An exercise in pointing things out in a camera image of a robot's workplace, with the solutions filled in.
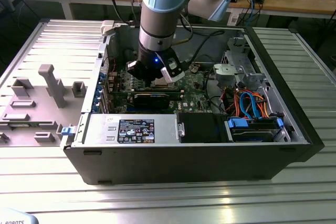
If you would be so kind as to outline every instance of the warning label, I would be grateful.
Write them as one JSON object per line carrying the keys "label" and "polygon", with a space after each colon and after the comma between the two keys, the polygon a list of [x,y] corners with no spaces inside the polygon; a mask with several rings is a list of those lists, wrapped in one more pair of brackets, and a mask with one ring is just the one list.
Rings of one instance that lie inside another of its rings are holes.
{"label": "warning label", "polygon": [[154,120],[120,120],[118,142],[121,144],[155,143]]}

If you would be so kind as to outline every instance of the motherboard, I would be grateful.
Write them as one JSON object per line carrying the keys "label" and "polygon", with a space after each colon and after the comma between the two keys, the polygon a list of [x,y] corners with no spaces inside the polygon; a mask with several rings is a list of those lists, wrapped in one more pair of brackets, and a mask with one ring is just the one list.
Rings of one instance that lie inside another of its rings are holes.
{"label": "motherboard", "polygon": [[204,91],[205,74],[200,65],[191,65],[185,77],[176,83],[168,84],[161,78],[146,87],[126,70],[111,72],[108,76],[110,113],[211,113]]}

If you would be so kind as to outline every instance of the electronic circuit board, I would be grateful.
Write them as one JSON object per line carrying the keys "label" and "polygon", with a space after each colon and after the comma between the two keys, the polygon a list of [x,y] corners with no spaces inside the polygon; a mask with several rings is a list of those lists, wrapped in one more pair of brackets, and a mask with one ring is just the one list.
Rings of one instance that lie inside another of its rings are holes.
{"label": "electronic circuit board", "polygon": [[114,82],[110,84],[109,92],[112,113],[148,113],[149,110],[136,109],[133,103],[135,95],[147,93],[169,97],[167,109],[151,110],[151,113],[212,112],[203,89],[204,71],[199,71],[198,66],[190,66],[185,77],[176,83],[167,84],[164,79],[159,79],[146,88],[142,80],[125,70],[114,73],[111,81]]}

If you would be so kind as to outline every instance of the metal bracket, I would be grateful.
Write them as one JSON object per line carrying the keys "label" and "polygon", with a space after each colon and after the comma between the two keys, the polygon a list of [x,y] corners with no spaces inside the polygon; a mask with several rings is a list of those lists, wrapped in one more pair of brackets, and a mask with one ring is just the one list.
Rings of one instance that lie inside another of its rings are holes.
{"label": "metal bracket", "polygon": [[101,36],[107,36],[114,33],[114,29],[121,27],[122,25],[127,24],[115,23],[114,20],[104,20],[100,26]]}
{"label": "metal bracket", "polygon": [[185,136],[185,131],[184,131],[184,123],[178,123],[177,124],[177,133],[180,137]]}

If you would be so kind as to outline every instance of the blue cable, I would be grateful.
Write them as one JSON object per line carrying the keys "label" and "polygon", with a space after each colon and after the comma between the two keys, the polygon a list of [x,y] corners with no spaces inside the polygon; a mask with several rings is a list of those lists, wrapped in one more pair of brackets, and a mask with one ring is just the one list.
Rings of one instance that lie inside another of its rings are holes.
{"label": "blue cable", "polygon": [[244,109],[244,105],[243,105],[243,98],[244,96],[249,95],[251,98],[251,103],[252,103],[252,109],[253,109],[253,113],[254,116],[256,118],[261,118],[259,111],[257,110],[257,105],[256,105],[256,100],[254,99],[254,96],[251,93],[248,92],[244,92],[241,96],[240,96],[240,101],[239,101],[239,105],[240,105],[240,109],[242,110],[242,112],[249,118],[252,119],[252,116],[250,116]]}
{"label": "blue cable", "polygon": [[254,11],[254,3],[253,3],[253,0],[251,0],[251,6],[252,6],[252,10],[251,10],[251,13],[250,13],[250,17],[248,18],[248,21],[246,23],[246,26],[248,26],[251,22],[251,18],[253,16],[253,11]]}

